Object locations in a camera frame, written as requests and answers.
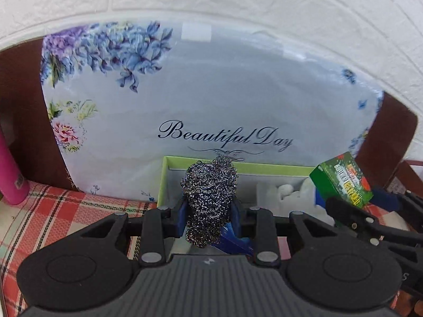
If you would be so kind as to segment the green patterned small box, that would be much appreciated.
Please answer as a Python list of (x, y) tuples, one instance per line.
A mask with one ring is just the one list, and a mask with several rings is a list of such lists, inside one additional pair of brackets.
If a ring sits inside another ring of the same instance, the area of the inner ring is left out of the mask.
[(310, 173), (310, 179), (324, 202), (329, 198), (340, 198), (362, 208), (374, 196), (350, 152), (320, 163)]

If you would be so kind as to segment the steel wool scrubber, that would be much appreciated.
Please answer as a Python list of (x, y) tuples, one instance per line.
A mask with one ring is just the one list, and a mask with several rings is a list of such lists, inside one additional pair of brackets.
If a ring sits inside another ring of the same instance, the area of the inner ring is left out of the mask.
[(237, 178), (232, 159), (223, 155), (188, 167), (181, 188), (189, 207), (186, 240), (190, 244), (205, 248), (219, 242), (221, 229), (229, 222)]

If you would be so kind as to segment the blue medicine box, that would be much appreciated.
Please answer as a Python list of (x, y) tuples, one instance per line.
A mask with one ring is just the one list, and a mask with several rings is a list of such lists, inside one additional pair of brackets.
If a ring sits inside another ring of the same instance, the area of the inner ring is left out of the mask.
[(212, 246), (230, 255), (253, 256), (252, 241), (248, 237), (238, 238), (230, 222), (222, 227), (219, 241)]

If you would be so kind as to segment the brown cardboard box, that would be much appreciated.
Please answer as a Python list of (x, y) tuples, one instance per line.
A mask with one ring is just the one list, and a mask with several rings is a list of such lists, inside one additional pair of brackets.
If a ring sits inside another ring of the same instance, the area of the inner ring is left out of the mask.
[(422, 161), (403, 160), (389, 179), (387, 191), (404, 194), (409, 190), (422, 197), (422, 170)]

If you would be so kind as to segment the brown wooden headboard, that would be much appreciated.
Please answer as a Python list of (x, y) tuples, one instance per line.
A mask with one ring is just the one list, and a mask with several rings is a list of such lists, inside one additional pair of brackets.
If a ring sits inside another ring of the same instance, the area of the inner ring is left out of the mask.
[[(23, 176), (76, 190), (49, 126), (39, 81), (42, 41), (1, 52), (1, 131)], [(356, 159), (371, 185), (387, 187), (417, 129), (417, 115), (385, 94)]]

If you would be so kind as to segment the light green cardboard box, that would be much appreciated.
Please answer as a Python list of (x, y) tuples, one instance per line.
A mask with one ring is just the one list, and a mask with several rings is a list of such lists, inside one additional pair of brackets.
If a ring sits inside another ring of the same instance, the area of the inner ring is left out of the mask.
[[(158, 206), (173, 207), (182, 197), (181, 180), (185, 177), (186, 169), (198, 160), (188, 157), (165, 156), (163, 158), (160, 189), (158, 194)], [(257, 206), (256, 185), (258, 183), (274, 184), (276, 186), (290, 184), (297, 190), (312, 172), (311, 167), (295, 167), (287, 165), (267, 165), (247, 162), (234, 162), (237, 169), (237, 197), (246, 207)], [(169, 255), (176, 254), (210, 254), (220, 255), (224, 252), (209, 245), (205, 248), (197, 248), (186, 241), (186, 236), (173, 238), (165, 242)]]

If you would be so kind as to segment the plaid bed sheet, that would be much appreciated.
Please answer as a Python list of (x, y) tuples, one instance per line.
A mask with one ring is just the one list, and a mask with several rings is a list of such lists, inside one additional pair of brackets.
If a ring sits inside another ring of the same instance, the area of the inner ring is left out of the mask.
[(19, 205), (1, 199), (1, 284), (5, 316), (19, 316), (26, 302), (16, 272), (29, 254), (115, 212), (141, 217), (156, 207), (153, 198), (131, 201), (31, 182)]

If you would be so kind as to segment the floral plastic bag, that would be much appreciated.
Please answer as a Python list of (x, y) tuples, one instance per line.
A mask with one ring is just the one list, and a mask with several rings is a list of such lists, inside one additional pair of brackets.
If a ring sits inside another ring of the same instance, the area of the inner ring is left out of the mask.
[(263, 36), (158, 21), (47, 35), (40, 80), (75, 186), (146, 200), (166, 156), (313, 167), (356, 155), (384, 97), (349, 68)]

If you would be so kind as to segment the pink thermos bottle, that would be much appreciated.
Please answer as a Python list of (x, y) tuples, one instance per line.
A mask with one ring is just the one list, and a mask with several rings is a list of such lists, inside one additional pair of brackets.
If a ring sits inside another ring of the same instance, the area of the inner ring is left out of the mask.
[(9, 205), (19, 205), (29, 193), (29, 182), (21, 174), (3, 133), (0, 146), (0, 189)]

